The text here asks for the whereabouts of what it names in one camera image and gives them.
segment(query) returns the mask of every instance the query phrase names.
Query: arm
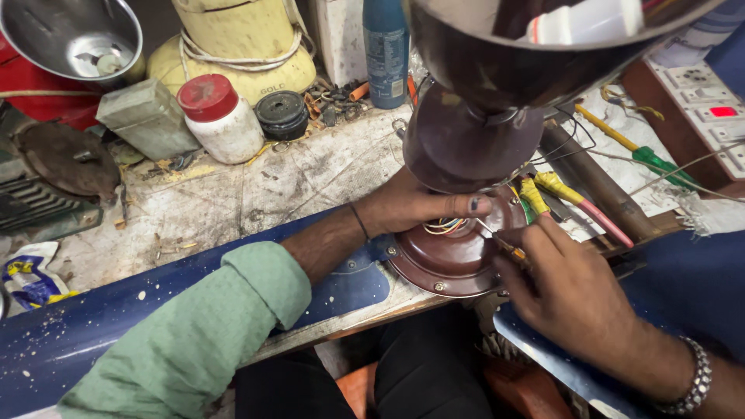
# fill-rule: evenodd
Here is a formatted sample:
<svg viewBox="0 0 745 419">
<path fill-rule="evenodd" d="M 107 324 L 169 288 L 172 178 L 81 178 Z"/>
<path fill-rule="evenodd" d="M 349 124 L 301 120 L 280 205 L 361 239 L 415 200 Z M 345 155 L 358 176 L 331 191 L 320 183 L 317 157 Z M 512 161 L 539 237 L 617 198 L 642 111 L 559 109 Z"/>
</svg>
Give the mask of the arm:
<svg viewBox="0 0 745 419">
<path fill-rule="evenodd" d="M 695 361 L 687 344 L 638 318 L 606 260 L 586 251 L 553 220 L 500 236 L 533 263 L 539 297 L 508 260 L 495 260 L 520 317 L 569 353 L 658 403 L 684 397 Z M 745 418 L 745 369 L 708 354 L 711 389 L 696 418 Z"/>
<path fill-rule="evenodd" d="M 370 236 L 491 212 L 483 195 L 429 195 L 402 169 L 355 203 Z M 222 267 L 115 343 L 57 408 L 65 418 L 201 418 L 277 324 L 291 327 L 319 283 L 365 240 L 343 208 L 281 243 L 227 253 Z"/>
<path fill-rule="evenodd" d="M 370 238 L 406 231 L 435 218 L 472 218 L 492 212 L 492 202 L 484 195 L 430 194 L 406 168 L 354 206 Z M 314 284 L 364 241 L 362 227 L 352 209 L 346 207 L 286 239 L 282 246 Z"/>
</svg>

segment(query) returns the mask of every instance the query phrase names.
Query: green screwdriver handle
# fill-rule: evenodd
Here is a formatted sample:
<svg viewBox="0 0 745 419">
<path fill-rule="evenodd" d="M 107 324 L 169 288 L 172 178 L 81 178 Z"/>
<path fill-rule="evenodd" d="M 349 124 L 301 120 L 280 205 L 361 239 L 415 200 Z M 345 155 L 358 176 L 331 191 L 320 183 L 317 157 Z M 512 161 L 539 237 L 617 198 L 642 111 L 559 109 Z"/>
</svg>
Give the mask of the green screwdriver handle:
<svg viewBox="0 0 745 419">
<path fill-rule="evenodd" d="M 633 157 L 634 160 L 637 160 L 639 162 L 651 164 L 652 166 L 655 166 L 663 171 L 670 172 L 670 171 L 678 169 L 678 166 L 675 166 L 673 163 L 664 161 L 663 159 L 659 158 L 659 156 L 657 156 L 657 154 L 654 154 L 654 151 L 647 146 L 639 147 L 636 150 L 634 150 L 634 152 L 631 153 L 631 157 Z M 650 170 L 657 174 L 662 174 L 662 171 L 655 170 L 654 168 L 650 167 Z M 691 182 L 694 185 L 700 186 L 700 184 L 694 178 L 692 178 L 691 176 L 689 176 L 687 173 L 685 173 L 682 170 L 675 172 L 675 175 L 680 176 L 683 179 L 686 179 L 688 182 Z M 673 176 L 668 176 L 665 179 L 668 182 L 672 183 L 673 185 L 683 186 L 684 188 L 690 189 L 691 191 L 695 190 L 692 186 L 688 185 L 685 182 L 682 182 L 679 179 L 676 179 Z"/>
</svg>

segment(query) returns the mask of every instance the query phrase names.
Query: red indicator light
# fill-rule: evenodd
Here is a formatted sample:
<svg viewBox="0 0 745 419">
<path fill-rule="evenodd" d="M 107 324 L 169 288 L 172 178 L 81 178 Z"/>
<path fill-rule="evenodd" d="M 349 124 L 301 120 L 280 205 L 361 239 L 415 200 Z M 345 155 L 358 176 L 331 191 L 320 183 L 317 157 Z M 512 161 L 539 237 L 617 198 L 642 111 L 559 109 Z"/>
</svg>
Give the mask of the red indicator light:
<svg viewBox="0 0 745 419">
<path fill-rule="evenodd" d="M 716 116 L 717 118 L 721 118 L 723 116 L 737 116 L 738 111 L 735 110 L 734 107 L 729 106 L 722 106 L 722 107 L 713 107 L 709 108 L 711 111 L 711 114 Z"/>
</svg>

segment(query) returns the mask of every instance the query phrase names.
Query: workbench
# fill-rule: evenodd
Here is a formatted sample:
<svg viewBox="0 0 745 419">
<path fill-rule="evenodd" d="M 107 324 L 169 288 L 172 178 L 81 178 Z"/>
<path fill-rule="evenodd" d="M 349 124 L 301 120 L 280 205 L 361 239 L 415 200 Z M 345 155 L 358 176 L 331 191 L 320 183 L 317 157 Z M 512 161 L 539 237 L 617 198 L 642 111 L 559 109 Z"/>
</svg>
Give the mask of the workbench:
<svg viewBox="0 0 745 419">
<path fill-rule="evenodd" d="M 597 92 L 587 95 L 585 107 L 606 116 L 606 122 L 639 145 L 654 145 L 660 157 L 671 160 L 642 117 L 631 113 L 626 116 L 621 108 L 601 101 Z M 249 165 L 226 166 L 202 151 L 181 172 L 164 172 L 150 161 L 126 168 L 127 226 L 121 230 L 115 227 L 115 221 L 122 216 L 117 201 L 106 209 L 100 227 L 63 239 L 49 268 L 70 289 L 93 289 L 361 198 L 402 167 L 402 142 L 391 125 L 397 119 L 407 121 L 410 115 L 408 105 L 390 111 L 373 109 L 356 121 L 314 129 L 309 138 L 292 142 L 286 150 L 269 148 Z M 625 155 L 612 139 L 578 119 L 598 142 L 599 150 Z M 583 135 L 580 134 L 580 143 L 586 144 Z M 620 160 L 601 164 L 609 171 L 624 171 L 621 186 L 628 192 L 656 177 L 642 166 Z M 540 166 L 539 170 L 548 168 Z M 718 219 L 717 209 L 708 213 L 704 210 L 708 204 L 700 203 L 697 197 L 669 189 L 658 183 L 634 198 L 663 233 L 687 227 L 697 227 L 703 235 L 710 233 L 706 228 L 710 228 L 711 220 Z M 681 202 L 689 207 L 695 203 L 696 216 L 681 212 Z M 602 236 L 590 239 L 597 235 L 599 227 L 578 211 L 576 214 L 575 221 L 563 225 L 572 237 L 607 256 L 621 252 Z M 745 229 L 736 224 L 733 227 L 732 223 L 721 224 Z M 21 239 L 3 239 L 0 254 L 10 254 L 23 244 Z M 385 262 L 376 265 L 390 284 L 386 300 L 272 336 L 253 361 L 339 338 L 449 301 L 412 286 Z M 14 303 L 10 314 L 20 311 Z"/>
</svg>

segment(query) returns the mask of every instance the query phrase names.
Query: black wrist band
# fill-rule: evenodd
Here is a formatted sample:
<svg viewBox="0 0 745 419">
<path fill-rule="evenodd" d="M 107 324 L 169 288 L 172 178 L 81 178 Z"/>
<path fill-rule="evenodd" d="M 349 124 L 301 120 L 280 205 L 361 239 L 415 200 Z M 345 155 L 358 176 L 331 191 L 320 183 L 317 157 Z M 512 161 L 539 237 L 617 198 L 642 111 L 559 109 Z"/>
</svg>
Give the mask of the black wrist band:
<svg viewBox="0 0 745 419">
<path fill-rule="evenodd" d="M 349 205 L 349 208 L 352 210 L 352 213 L 355 214 L 355 217 L 357 218 L 357 222 L 360 223 L 360 228 L 362 228 L 362 233 L 365 233 L 365 239 L 367 239 L 367 241 L 369 242 L 370 241 L 370 235 L 367 234 L 367 229 L 365 228 L 365 224 L 362 224 L 362 219 L 360 218 L 359 214 L 357 214 L 357 210 L 356 210 L 355 206 L 352 205 L 351 202 L 348 203 L 347 205 Z"/>
</svg>

